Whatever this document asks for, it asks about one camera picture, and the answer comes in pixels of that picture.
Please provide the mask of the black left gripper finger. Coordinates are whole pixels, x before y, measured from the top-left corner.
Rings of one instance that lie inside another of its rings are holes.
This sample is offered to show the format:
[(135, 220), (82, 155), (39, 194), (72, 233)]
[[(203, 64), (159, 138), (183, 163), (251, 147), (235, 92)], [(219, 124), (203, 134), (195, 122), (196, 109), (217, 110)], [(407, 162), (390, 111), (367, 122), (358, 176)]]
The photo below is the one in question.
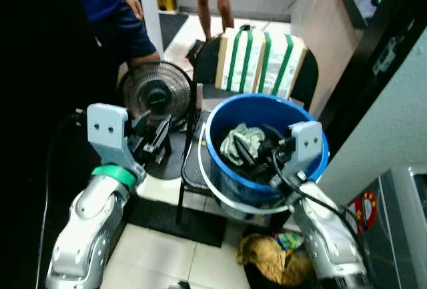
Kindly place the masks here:
[(138, 118), (138, 134), (143, 148), (155, 148), (155, 128), (165, 114), (143, 113)]
[(166, 116), (155, 128), (155, 157), (164, 158), (171, 152), (169, 133), (171, 130), (171, 116)]

